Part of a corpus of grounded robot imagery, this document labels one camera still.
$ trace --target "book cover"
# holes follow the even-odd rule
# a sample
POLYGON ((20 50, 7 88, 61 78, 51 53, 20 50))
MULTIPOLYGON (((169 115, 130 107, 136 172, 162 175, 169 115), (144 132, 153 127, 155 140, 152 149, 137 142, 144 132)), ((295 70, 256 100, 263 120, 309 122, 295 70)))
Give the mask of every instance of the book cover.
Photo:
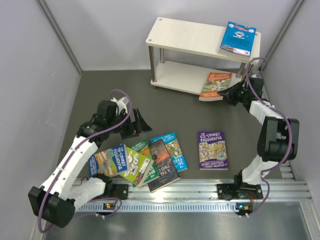
MULTIPOLYGON (((147 140, 142 140, 142 141, 136 143, 135 145, 131 146, 130 148, 132 150, 135 150, 136 152, 146 156, 148 159, 152 160, 147 140)), ((153 162, 143 184, 147 184, 157 178, 159 178, 159 173, 157 171, 156 163, 153 162)))
POLYGON ((223 96, 219 95, 218 91, 225 90, 229 87, 232 75, 233 74, 231 72, 210 72, 203 86, 202 92, 200 93, 199 100, 222 100, 223 96))
POLYGON ((228 158, 223 131, 198 133, 200 170, 227 170, 228 158))
POLYGON ((137 187, 141 187, 144 184, 154 161, 129 147, 126 147, 126 152, 127 158, 129 159, 130 170, 123 172, 120 175, 137 187))
POLYGON ((127 158, 127 146, 121 144, 108 150, 98 152, 89 158, 89 176, 105 174, 113 177, 130 170, 127 158))
POLYGON ((170 157, 163 139, 150 145, 150 152, 154 159, 159 178, 148 183, 151 192, 161 189, 180 178, 179 173, 170 157))
POLYGON ((176 134, 172 132, 162 136, 151 138, 151 143, 154 143, 159 139, 163 140, 166 146, 166 149, 169 151, 169 154, 172 158, 172 161, 176 170, 178 172, 186 170, 188 168, 187 163, 186 163, 185 157, 182 154, 176 134))
POLYGON ((256 30, 255 27, 240 25, 229 21, 219 50, 249 58, 252 53, 256 30))

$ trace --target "metal extrusion rail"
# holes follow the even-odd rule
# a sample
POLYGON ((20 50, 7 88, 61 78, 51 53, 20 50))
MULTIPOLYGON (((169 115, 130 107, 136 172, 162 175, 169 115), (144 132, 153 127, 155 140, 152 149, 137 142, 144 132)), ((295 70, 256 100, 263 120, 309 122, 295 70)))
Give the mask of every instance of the metal extrusion rail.
MULTIPOLYGON (((232 180, 180 179, 156 192, 151 193, 148 186, 133 188, 129 184, 128 199, 123 201, 120 212, 236 212, 236 203, 249 200, 225 201, 218 199, 217 184, 232 183, 232 180)), ((115 184, 128 184, 125 179, 114 179, 115 184)), ((269 180, 270 194, 267 202, 312 202, 305 181, 269 180)), ((76 180, 74 187, 80 185, 76 180)), ((261 185, 263 195, 267 186, 261 185)), ((111 212, 104 210, 108 201, 90 202, 78 212, 111 212)))

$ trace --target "stack of books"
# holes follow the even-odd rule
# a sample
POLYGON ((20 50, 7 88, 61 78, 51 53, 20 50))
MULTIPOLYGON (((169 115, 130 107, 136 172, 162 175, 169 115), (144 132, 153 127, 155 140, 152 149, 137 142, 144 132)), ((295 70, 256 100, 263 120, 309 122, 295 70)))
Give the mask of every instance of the stack of books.
POLYGON ((125 144, 94 154, 89 159, 90 177, 96 173, 117 175, 130 181, 134 188, 148 184, 151 192, 180 178, 187 163, 174 132, 152 138, 149 146, 142 140, 133 146, 125 144))

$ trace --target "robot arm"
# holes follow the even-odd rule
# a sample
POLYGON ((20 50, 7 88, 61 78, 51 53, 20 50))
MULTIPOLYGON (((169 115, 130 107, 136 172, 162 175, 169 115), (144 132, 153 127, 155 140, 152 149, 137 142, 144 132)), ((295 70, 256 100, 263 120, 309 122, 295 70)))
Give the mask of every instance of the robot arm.
POLYGON ((126 139, 136 137, 139 133, 152 131, 138 109, 133 109, 134 122, 131 122, 130 117, 125 120, 128 115, 128 102, 126 97, 120 100, 113 98, 101 101, 97 113, 92 116, 90 121, 80 126, 70 149, 58 167, 40 188, 34 186, 28 193, 33 213, 36 216, 39 215, 41 204, 45 201, 41 218, 63 228, 82 205, 102 194, 110 195, 112 182, 104 174, 95 174, 81 186, 72 188, 72 185, 85 163, 103 141, 108 139, 110 133, 120 133, 121 138, 126 139), (101 131, 112 128, 124 120, 122 125, 112 131, 100 134, 101 131))
MULTIPOLYGON (((257 95, 262 97, 263 79, 249 78, 257 95)), ((289 144, 289 133, 285 120, 281 115, 271 110, 271 104, 263 99, 264 104, 257 100, 244 81, 220 91, 223 100, 235 106, 242 103, 246 110, 253 115, 261 124, 257 144, 257 156, 251 164, 234 176, 233 184, 219 184, 218 197, 222 200, 249 199, 250 194, 255 199, 262 199, 261 182, 269 172, 265 171, 276 166, 285 156, 288 147, 290 152, 287 160, 293 160, 297 155, 299 121, 289 118, 292 130, 292 144, 289 144)))

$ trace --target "purple book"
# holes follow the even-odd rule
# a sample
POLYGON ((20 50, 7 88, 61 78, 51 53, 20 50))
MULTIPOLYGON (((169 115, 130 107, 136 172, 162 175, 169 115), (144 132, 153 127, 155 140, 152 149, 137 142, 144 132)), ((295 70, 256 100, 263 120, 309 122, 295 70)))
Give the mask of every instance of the purple book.
POLYGON ((223 131, 198 133, 200 170, 227 170, 228 159, 223 131))

